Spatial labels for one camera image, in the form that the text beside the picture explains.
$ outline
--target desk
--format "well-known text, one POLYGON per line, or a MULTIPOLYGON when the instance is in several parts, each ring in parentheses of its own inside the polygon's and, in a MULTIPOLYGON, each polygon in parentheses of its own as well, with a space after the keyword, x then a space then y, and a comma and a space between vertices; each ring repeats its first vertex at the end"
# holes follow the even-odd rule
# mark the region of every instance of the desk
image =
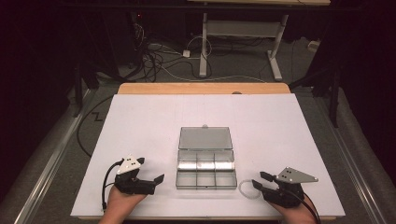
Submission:
MULTIPOLYGON (((152 180, 161 174, 165 178, 155 194, 140 203, 130 218, 281 218, 262 197, 249 200, 238 189, 176 189, 180 128, 203 124, 230 128, 238 183, 256 179, 274 188, 273 183, 261 180, 259 171, 277 175, 290 166, 319 179, 318 183, 303 184, 303 188, 315 202, 321 218, 344 216, 303 113, 294 94, 285 86, 282 83, 123 84, 111 103, 71 216, 99 218, 103 214, 101 188, 106 170, 132 153, 137 158, 146 158, 139 178, 152 180), (283 92, 228 94, 230 90, 244 92, 253 88, 283 92)), ((110 173, 108 182, 115 172, 110 173)))
MULTIPOLYGON (((303 5, 303 6, 328 6, 330 0, 190 0, 193 2, 208 3, 239 3, 239 4, 262 4, 262 5, 303 5)), ((202 50, 200 61, 200 77, 206 77, 207 51, 206 42, 208 35, 235 35, 274 37, 275 42, 272 50, 267 51, 267 56, 276 81, 282 80, 279 66, 276 62, 276 53, 285 31, 289 15, 283 15, 280 22, 256 22, 256 21, 210 21, 207 13, 204 13, 202 31, 202 50)))

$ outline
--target gray storage box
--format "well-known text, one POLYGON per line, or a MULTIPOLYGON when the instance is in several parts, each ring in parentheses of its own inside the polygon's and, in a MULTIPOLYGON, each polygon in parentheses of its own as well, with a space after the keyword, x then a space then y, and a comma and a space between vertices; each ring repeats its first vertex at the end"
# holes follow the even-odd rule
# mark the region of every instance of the gray storage box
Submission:
POLYGON ((181 128, 178 189, 236 189, 229 128, 181 128))

